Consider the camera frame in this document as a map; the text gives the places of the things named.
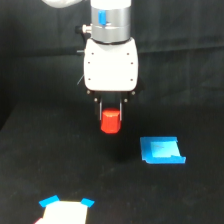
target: black background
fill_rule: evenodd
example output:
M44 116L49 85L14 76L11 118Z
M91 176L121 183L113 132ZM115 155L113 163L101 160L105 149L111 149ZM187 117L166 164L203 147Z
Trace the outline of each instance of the black background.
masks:
M220 0L134 0L145 90L107 136L77 86L89 1L1 0L0 222L33 223L58 194L96 200L87 224L223 223L223 22ZM187 163L142 162L143 136L177 136Z

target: black surface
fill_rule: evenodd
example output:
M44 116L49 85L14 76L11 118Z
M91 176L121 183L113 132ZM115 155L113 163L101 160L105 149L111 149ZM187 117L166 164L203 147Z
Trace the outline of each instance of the black surface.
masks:
M223 110L129 108L113 136L93 111L16 107L0 133L0 223L33 223L55 194L95 200L87 224L223 223ZM177 136L186 164L146 164L143 136Z

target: red object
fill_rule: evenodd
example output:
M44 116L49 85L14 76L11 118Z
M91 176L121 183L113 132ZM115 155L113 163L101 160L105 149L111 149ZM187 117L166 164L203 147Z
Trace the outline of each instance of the red object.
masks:
M34 224L43 224L43 223L44 223L44 220L41 218L37 222L35 222Z
M116 134L121 128L120 111L110 108L102 112L101 130L107 134Z

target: blue folded paper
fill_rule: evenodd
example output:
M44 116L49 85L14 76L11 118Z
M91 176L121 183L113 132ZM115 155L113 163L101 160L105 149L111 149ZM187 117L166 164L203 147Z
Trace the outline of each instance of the blue folded paper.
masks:
M95 203L95 201L89 200L87 198L83 198L81 201L81 204L86 205L87 207L92 207L92 205Z
M142 160L151 164L183 164L186 157L180 155L176 137L143 137Z
M39 201L39 204L45 208L47 205L51 204L51 203L54 203L56 201L60 201L58 196L55 195L53 197L50 197L50 198L47 198L47 199L44 199L43 201Z

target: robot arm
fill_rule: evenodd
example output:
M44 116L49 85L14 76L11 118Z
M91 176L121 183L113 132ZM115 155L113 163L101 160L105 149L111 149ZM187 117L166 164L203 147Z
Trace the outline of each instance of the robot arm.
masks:
M63 8L82 0L42 0ZM131 35L132 0L91 0L91 24L78 27L77 33L91 37L84 50L84 80L92 95L101 130L115 134L123 120L123 107L137 93L138 53ZM102 110L107 93L119 94L120 110Z

